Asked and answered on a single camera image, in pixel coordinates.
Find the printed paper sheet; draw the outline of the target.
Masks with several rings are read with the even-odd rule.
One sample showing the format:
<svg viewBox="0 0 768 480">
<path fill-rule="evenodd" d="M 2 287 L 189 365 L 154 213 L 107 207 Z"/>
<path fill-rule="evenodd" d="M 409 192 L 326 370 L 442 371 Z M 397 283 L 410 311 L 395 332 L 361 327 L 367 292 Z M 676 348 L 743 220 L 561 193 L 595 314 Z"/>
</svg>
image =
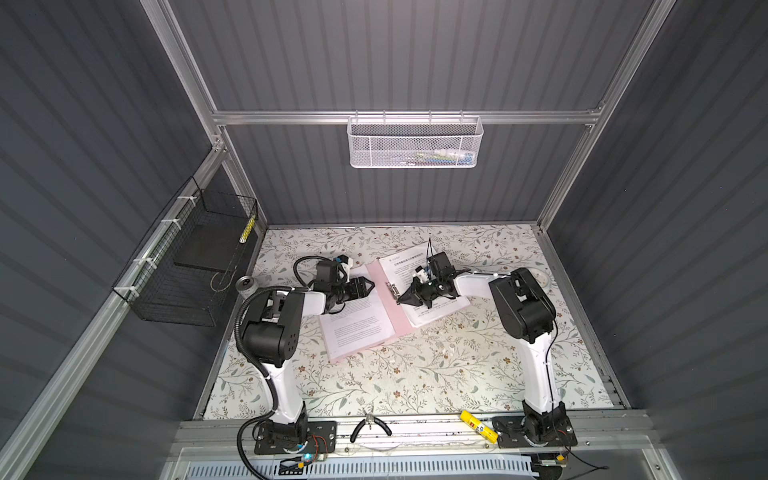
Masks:
<svg viewBox="0 0 768 480">
<path fill-rule="evenodd" d="M 321 315 L 319 324 L 331 363 L 395 337 L 376 288 L 366 298 L 347 302 L 340 313 Z"/>
<path fill-rule="evenodd" d="M 378 264 L 395 302 L 412 329 L 453 315 L 471 305 L 452 281 L 460 273 L 430 240 L 382 257 Z"/>
</svg>

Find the pink file folder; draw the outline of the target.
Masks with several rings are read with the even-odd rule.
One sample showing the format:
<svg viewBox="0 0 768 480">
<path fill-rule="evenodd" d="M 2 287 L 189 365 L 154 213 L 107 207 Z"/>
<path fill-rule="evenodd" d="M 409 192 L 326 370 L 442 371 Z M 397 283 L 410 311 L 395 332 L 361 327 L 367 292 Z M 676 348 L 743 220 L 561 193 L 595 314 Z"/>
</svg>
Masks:
<svg viewBox="0 0 768 480">
<path fill-rule="evenodd" d="M 319 320 L 332 363 L 391 343 L 471 305 L 466 297 L 440 297 L 430 308 L 399 305 L 389 291 L 380 290 L 386 286 L 386 276 L 378 262 L 352 269 L 351 279 L 363 282 L 365 296 L 347 301 L 340 312 L 322 315 Z"/>
</svg>

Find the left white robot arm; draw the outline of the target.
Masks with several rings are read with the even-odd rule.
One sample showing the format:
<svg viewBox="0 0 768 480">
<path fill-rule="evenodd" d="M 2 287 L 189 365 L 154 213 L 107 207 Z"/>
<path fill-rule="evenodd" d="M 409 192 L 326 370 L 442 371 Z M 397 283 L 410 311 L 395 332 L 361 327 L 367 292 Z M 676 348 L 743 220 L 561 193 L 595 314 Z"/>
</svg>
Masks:
<svg viewBox="0 0 768 480">
<path fill-rule="evenodd" d="M 374 288 L 365 277 L 351 277 L 353 262 L 346 255 L 304 256 L 294 262 L 293 269 L 307 260 L 316 262 L 314 279 L 299 287 L 258 288 L 244 299 L 234 325 L 238 352 L 262 375 L 271 398 L 267 413 L 250 422 L 259 448 L 300 449 L 308 440 L 306 404 L 289 366 L 302 320 L 339 313 L 348 302 L 367 297 Z"/>
</svg>

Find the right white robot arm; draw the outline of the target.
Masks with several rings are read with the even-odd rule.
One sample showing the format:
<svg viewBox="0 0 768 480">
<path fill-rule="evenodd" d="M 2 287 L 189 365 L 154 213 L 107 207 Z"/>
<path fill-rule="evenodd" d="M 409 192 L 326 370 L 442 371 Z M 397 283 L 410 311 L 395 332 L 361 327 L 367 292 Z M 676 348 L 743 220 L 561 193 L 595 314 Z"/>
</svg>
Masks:
<svg viewBox="0 0 768 480">
<path fill-rule="evenodd" d="M 510 273 L 458 270 L 443 252 L 427 258 L 395 297 L 399 305 L 432 308 L 439 299 L 491 298 L 501 324 L 516 340 L 524 379 L 522 434 L 534 447 L 578 444 L 567 409 L 557 395 L 552 348 L 559 334 L 554 304 L 529 269 Z"/>
</svg>

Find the metal folder clip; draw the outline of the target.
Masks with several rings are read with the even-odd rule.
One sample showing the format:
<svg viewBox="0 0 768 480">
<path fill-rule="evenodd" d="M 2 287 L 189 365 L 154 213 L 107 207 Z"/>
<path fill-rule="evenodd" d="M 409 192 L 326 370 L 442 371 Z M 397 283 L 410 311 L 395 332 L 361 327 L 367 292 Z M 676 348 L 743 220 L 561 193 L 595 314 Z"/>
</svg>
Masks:
<svg viewBox="0 0 768 480">
<path fill-rule="evenodd" d="M 390 291 L 392 297 L 395 300 L 397 300 L 400 297 L 400 293 L 399 293 L 397 287 L 394 284 L 391 284 L 391 283 L 387 283 L 386 286 L 387 286 L 388 290 Z"/>
</svg>

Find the silver metal can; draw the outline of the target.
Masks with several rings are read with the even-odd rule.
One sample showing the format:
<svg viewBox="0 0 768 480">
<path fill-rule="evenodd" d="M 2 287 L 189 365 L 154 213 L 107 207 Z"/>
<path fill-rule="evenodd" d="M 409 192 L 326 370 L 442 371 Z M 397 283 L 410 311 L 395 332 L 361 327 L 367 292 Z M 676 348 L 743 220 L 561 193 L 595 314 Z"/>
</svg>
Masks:
<svg viewBox="0 0 768 480">
<path fill-rule="evenodd" d="M 258 290 L 259 286 L 252 276 L 246 275 L 237 280 L 235 288 L 243 299 L 247 299 Z"/>
</svg>

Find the yellow marker in basket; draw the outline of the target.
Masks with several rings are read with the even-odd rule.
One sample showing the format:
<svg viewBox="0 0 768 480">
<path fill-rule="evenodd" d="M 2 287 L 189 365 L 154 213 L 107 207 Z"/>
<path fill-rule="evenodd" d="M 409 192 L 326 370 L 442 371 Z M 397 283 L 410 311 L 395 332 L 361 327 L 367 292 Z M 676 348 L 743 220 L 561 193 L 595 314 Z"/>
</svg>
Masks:
<svg viewBox="0 0 768 480">
<path fill-rule="evenodd" d="M 248 241 L 248 238 L 249 238 L 249 236 L 250 236 L 250 234 L 251 234 L 255 224 L 256 224 L 256 217 L 255 216 L 251 216 L 248 219 L 244 229 L 242 230 L 242 232 L 240 234 L 240 237 L 239 237 L 239 243 L 240 244 L 245 244 Z"/>
</svg>

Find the yellow glue tube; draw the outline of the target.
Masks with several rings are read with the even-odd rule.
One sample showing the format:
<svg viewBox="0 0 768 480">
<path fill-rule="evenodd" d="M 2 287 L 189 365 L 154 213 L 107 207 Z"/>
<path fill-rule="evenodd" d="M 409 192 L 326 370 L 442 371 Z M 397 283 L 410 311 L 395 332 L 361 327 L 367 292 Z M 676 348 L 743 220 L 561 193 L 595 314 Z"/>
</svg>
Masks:
<svg viewBox="0 0 768 480">
<path fill-rule="evenodd" d="M 463 410 L 460 419 L 489 443 L 496 444 L 498 442 L 499 435 L 469 411 Z"/>
</svg>

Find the black handled pliers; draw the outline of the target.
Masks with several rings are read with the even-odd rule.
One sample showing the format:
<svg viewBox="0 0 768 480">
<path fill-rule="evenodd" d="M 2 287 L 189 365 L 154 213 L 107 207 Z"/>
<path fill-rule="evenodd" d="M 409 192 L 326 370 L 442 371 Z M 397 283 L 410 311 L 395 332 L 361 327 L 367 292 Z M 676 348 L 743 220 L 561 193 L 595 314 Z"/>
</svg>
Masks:
<svg viewBox="0 0 768 480">
<path fill-rule="evenodd" d="M 379 428 L 381 428 L 387 437 L 391 437 L 393 435 L 393 432 L 390 426 L 384 420 L 375 416 L 373 413 L 366 413 L 352 430 L 352 433 L 349 437 L 349 442 L 354 444 L 359 438 L 359 435 L 362 432 L 363 428 L 364 427 L 371 428 L 373 425 L 376 425 Z"/>
</svg>

